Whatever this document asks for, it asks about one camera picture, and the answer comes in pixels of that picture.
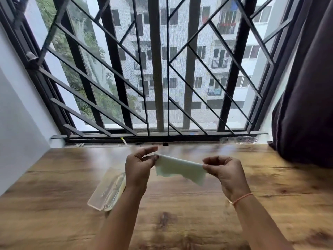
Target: forearm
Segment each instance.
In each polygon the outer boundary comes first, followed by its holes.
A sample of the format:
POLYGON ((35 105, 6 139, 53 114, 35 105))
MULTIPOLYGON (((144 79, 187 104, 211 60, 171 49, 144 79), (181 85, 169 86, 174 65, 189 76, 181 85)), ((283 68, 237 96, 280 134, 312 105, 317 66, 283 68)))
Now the forearm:
POLYGON ((235 205, 244 236, 252 250, 293 250, 271 216, 253 196, 248 196, 235 205))
POLYGON ((133 234, 144 191, 126 188, 96 235, 96 250, 126 250, 133 234))

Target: left hand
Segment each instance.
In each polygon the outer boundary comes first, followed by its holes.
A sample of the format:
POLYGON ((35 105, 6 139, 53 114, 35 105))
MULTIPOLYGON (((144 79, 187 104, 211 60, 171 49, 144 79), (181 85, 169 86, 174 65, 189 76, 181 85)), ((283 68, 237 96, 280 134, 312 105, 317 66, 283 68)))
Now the left hand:
POLYGON ((125 164, 126 188, 146 191, 150 169, 155 165, 158 155, 142 158, 144 155, 156 152, 158 146, 141 148, 136 153, 127 156, 125 164))

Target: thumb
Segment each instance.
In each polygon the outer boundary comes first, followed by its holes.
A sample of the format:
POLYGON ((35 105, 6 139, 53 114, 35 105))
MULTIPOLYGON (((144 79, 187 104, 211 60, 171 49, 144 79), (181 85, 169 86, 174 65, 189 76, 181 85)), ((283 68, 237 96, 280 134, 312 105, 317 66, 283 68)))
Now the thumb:
POLYGON ((203 169, 207 171, 207 173, 217 177, 219 174, 219 166, 212 166, 208 164, 202 165, 203 169))
POLYGON ((158 160, 158 155, 147 156, 147 159, 143 162, 147 167, 152 168, 155 165, 155 162, 158 160))

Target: table surface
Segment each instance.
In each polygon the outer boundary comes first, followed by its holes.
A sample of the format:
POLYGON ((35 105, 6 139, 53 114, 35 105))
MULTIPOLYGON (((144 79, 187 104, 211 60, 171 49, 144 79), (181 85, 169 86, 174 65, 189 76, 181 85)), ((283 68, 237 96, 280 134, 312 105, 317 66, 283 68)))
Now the table surface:
MULTIPOLYGON (((0 198, 0 249, 85 249, 105 220, 87 201, 109 167, 137 147, 48 151, 0 198)), ((239 158, 252 192, 295 249, 333 248, 333 171, 291 164, 267 145, 171 145, 160 152, 201 162, 239 158)), ((130 249, 250 249, 217 179, 204 185, 151 171, 130 249)))

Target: right hand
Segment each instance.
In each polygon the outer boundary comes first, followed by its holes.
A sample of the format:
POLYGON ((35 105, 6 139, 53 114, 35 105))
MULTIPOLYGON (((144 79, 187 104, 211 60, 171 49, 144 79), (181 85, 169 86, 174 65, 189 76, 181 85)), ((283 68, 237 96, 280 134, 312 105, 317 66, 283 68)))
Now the right hand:
POLYGON ((207 157, 202 161, 203 169, 220 180, 222 191, 230 201, 234 202, 251 193, 239 159, 220 155, 207 157))

